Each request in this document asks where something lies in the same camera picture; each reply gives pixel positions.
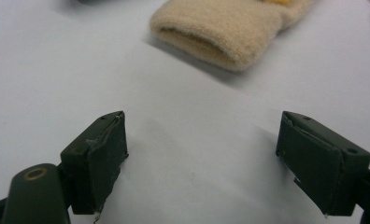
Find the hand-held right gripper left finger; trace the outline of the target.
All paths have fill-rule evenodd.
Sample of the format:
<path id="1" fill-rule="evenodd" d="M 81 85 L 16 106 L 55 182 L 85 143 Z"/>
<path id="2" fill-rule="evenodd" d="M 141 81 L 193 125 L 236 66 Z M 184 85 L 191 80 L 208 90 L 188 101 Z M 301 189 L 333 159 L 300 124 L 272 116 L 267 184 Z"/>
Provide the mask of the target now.
<path id="1" fill-rule="evenodd" d="M 70 180 L 74 214 L 103 210 L 128 156 L 123 111 L 98 118 L 61 152 L 61 171 Z"/>

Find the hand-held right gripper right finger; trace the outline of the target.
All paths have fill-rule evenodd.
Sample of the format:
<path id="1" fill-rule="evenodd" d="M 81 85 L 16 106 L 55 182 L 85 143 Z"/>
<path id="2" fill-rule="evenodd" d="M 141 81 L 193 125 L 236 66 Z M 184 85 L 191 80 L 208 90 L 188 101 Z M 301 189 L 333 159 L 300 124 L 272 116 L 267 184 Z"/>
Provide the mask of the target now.
<path id="1" fill-rule="evenodd" d="M 276 154 L 324 215 L 353 213 L 357 182 L 368 171 L 370 152 L 310 117 L 285 111 Z"/>

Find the beige glove with orange patch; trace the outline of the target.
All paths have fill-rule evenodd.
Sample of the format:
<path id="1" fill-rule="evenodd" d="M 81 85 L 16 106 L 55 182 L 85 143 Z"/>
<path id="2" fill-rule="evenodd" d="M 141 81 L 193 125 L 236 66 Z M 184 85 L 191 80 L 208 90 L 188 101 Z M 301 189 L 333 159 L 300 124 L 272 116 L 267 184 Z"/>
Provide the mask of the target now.
<path id="1" fill-rule="evenodd" d="M 149 28 L 159 40 L 219 68 L 251 67 L 315 0 L 168 0 Z"/>

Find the black glove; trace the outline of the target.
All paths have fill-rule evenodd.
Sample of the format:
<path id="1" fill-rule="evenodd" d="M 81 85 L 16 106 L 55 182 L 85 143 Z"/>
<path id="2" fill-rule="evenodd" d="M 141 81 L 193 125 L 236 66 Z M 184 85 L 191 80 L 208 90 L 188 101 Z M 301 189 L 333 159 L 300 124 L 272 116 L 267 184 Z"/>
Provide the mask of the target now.
<path id="1" fill-rule="evenodd" d="M 102 4 L 110 0 L 74 0 L 77 2 L 80 2 L 81 4 L 84 5 L 96 5 L 96 4 Z"/>

